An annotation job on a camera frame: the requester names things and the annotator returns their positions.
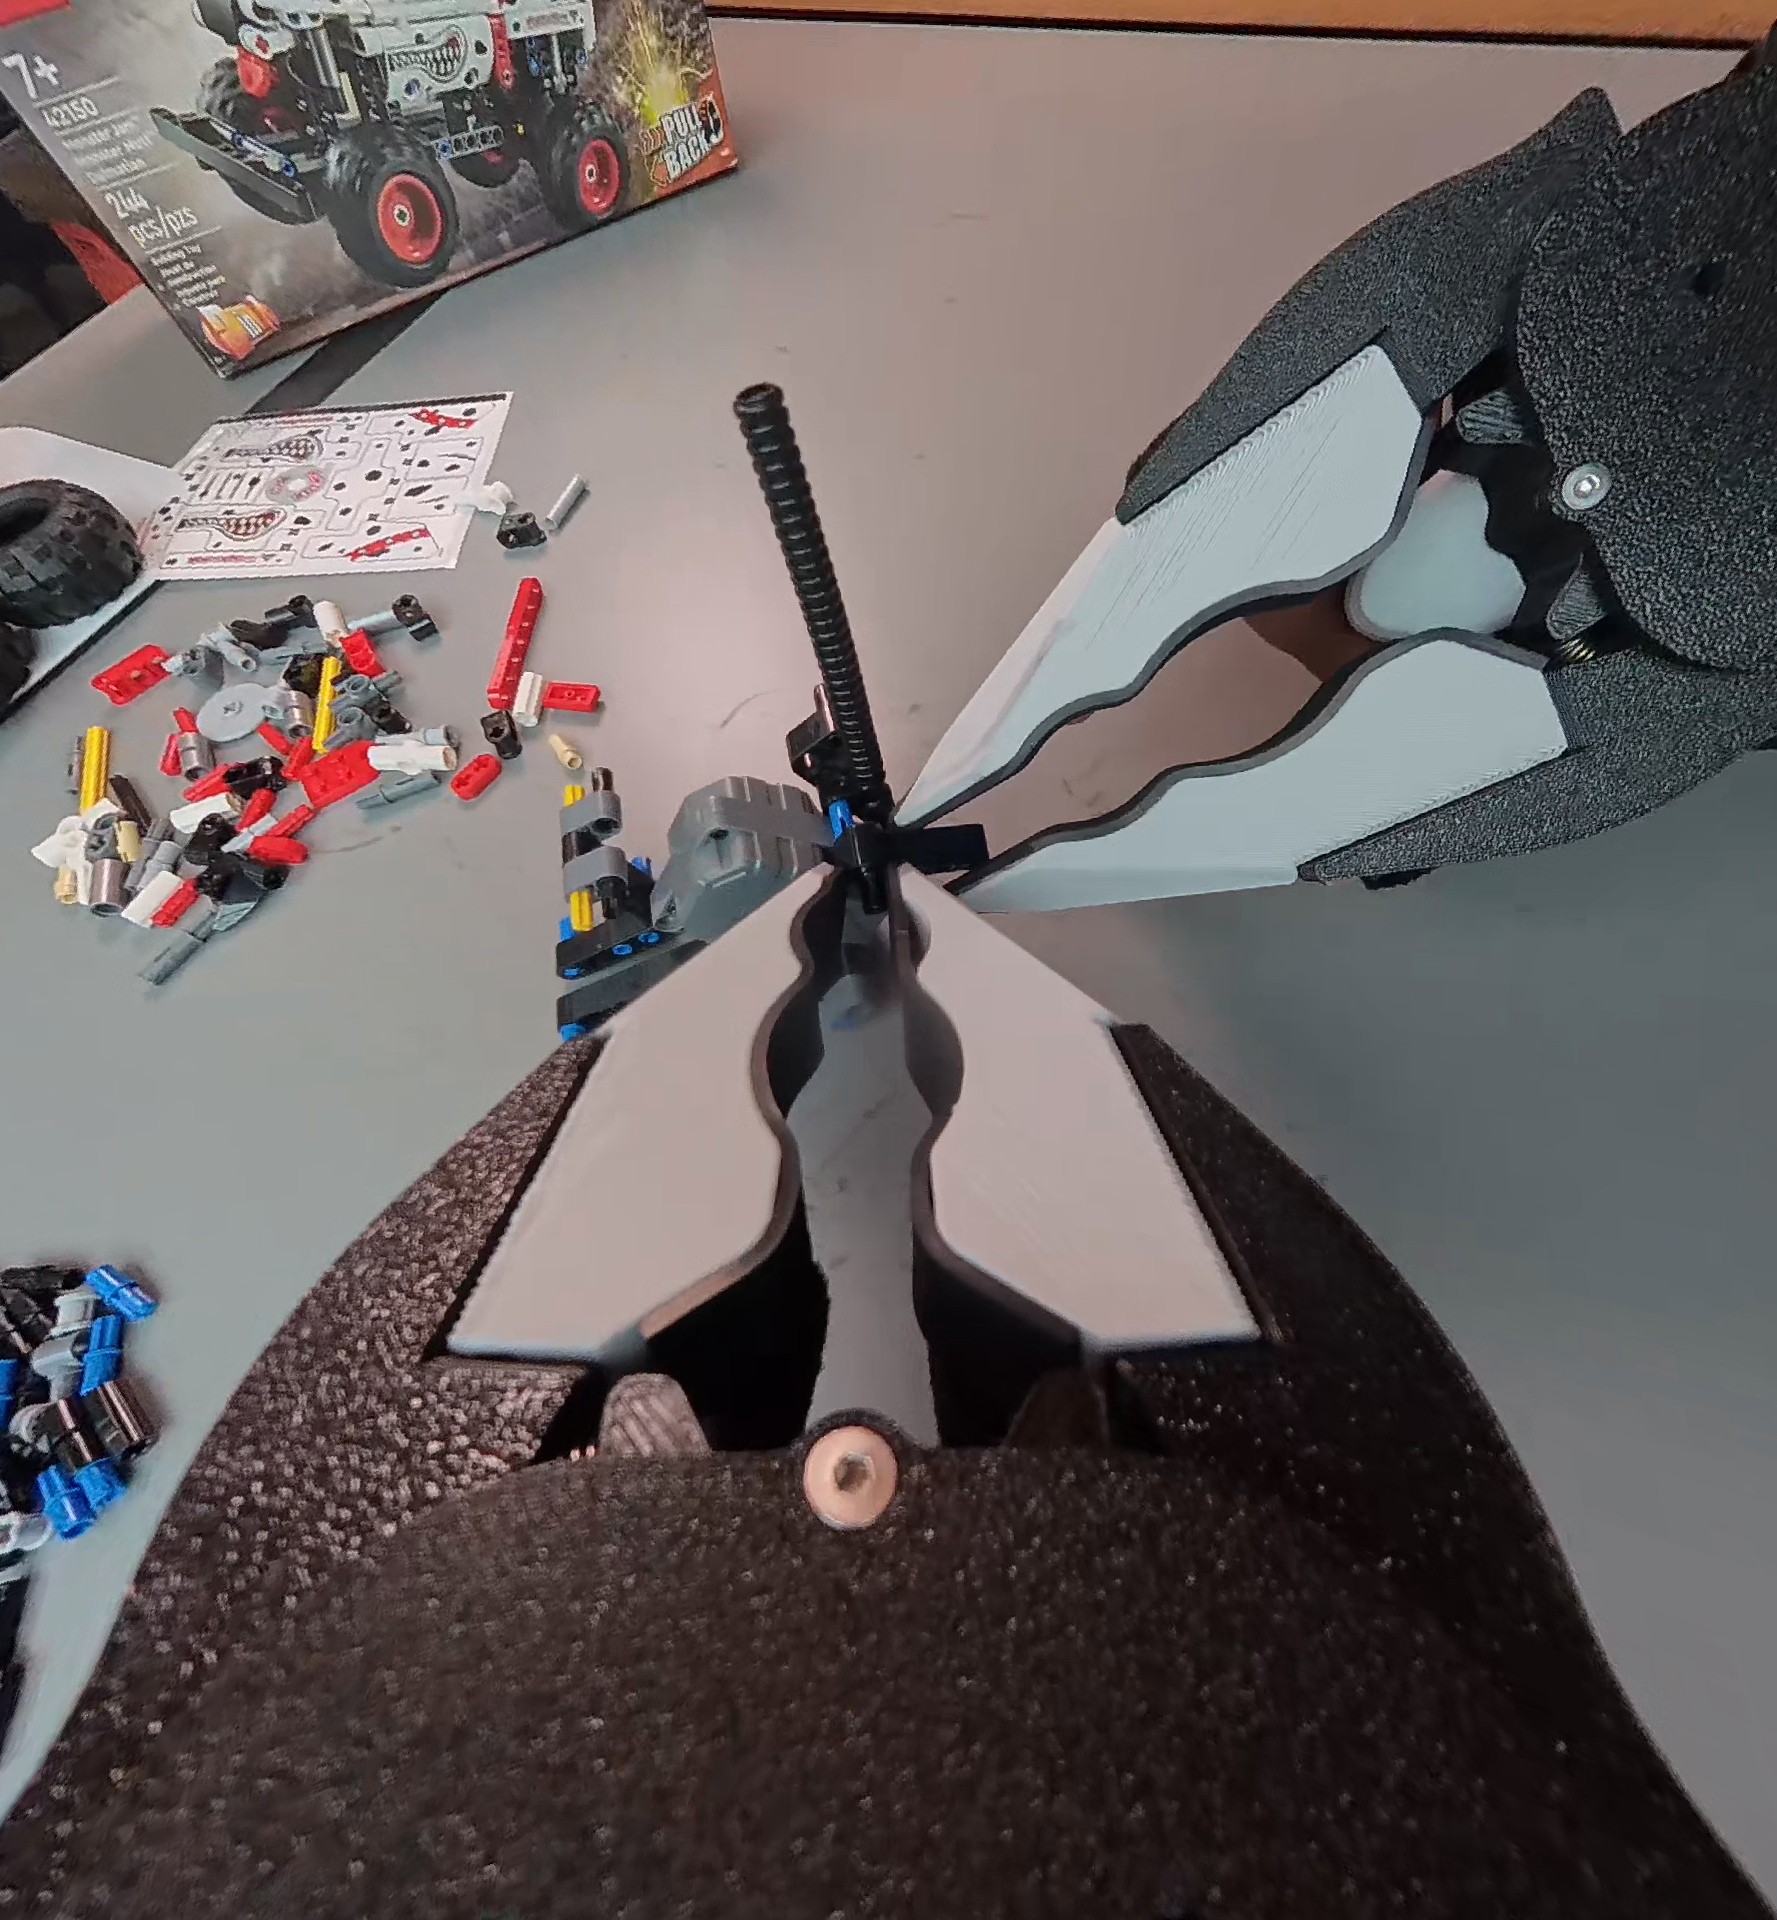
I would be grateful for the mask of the pile of blue black pins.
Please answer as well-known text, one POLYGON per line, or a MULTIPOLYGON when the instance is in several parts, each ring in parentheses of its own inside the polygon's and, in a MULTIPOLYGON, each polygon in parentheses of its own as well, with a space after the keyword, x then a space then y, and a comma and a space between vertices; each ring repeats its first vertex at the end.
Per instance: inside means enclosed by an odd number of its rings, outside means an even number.
POLYGON ((111 1264, 0 1267, 0 1760, 24 1679, 27 1563, 93 1530, 154 1445, 124 1364, 156 1309, 150 1283, 111 1264))

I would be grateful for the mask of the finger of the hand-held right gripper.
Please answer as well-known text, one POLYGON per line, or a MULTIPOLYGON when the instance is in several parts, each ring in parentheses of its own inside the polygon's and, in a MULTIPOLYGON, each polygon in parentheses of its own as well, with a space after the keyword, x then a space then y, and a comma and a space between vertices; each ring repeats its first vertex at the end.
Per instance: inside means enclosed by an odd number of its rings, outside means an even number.
POLYGON ((1462 800, 1567 749, 1545 668, 1446 632, 1397 640, 1250 753, 1160 774, 954 883, 982 914, 1295 883, 1316 855, 1462 800))
POLYGON ((1347 578, 1397 530, 1423 452, 1422 408, 1370 344, 1131 521, 1105 521, 895 817, 925 826, 1008 781, 1051 732, 1136 699, 1224 616, 1347 578))

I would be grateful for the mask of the sticker sheet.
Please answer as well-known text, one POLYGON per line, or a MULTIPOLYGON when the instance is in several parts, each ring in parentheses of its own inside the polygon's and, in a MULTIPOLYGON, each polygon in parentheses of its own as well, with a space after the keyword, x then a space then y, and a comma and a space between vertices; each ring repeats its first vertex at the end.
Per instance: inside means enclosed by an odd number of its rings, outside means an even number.
POLYGON ((140 550, 166 580, 447 569, 511 407, 495 391, 223 420, 187 450, 140 550))

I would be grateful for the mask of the monster truck toy box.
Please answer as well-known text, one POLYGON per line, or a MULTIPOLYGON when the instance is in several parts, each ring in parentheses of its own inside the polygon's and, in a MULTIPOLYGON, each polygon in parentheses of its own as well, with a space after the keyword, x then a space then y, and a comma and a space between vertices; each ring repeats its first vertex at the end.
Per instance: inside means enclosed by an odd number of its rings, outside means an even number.
POLYGON ((0 3, 0 102, 221 375, 736 164, 698 1, 0 3))

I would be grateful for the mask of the red long holed beam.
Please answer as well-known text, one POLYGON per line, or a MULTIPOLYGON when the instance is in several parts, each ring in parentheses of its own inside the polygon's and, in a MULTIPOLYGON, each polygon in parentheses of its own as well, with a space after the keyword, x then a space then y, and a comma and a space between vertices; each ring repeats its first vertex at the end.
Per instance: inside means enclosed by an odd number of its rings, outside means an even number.
POLYGON ((528 647, 533 640, 538 614, 544 602, 544 588, 535 576, 521 578, 512 604, 509 606, 499 651, 486 680, 486 706, 495 711, 512 711, 518 697, 518 684, 525 673, 528 647))

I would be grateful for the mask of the toy brick motor assembly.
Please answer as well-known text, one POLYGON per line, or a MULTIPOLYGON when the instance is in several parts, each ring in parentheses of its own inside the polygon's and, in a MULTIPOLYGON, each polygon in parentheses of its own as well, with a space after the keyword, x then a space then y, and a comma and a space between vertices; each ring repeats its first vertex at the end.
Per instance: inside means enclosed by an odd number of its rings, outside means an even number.
POLYGON ((658 865, 623 855, 622 800, 608 770, 564 786, 566 914, 556 945, 556 1025, 563 1042, 604 1025, 803 876, 893 864, 949 876, 987 860, 985 832, 971 824, 900 827, 855 820, 850 755, 824 687, 786 744, 791 770, 807 777, 810 791, 751 775, 705 782, 682 800, 658 865))

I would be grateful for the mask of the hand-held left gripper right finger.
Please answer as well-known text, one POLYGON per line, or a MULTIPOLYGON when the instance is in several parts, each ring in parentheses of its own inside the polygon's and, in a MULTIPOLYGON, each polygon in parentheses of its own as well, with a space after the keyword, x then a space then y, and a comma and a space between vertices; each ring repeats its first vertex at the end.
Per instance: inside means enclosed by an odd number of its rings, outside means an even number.
POLYGON ((1259 1340, 1113 1014, 921 874, 900 874, 900 926, 942 1253, 1089 1354, 1259 1340))

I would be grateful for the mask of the pile of mixed brick pieces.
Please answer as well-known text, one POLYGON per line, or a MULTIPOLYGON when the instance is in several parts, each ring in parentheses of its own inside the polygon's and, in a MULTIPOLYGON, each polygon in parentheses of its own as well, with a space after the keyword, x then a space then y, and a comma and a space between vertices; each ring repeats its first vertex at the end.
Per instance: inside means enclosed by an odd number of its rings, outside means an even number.
POLYGON ((417 800, 460 772, 460 736, 412 718, 389 658, 440 639, 412 594, 353 618, 298 594, 178 651, 112 659, 92 685, 159 725, 156 791, 107 722, 81 732, 66 810, 31 848, 50 897, 147 936, 140 976, 164 987, 299 876, 306 829, 332 808, 417 800))

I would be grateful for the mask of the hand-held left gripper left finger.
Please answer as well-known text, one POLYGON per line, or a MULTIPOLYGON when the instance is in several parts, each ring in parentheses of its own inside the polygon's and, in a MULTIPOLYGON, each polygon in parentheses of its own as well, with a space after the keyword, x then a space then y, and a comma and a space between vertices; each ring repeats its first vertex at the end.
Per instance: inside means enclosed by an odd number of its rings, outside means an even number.
POLYGON ((450 1352, 634 1362, 779 1248, 786 1116, 821 1064, 835 871, 786 884, 618 1014, 485 1255, 450 1352))

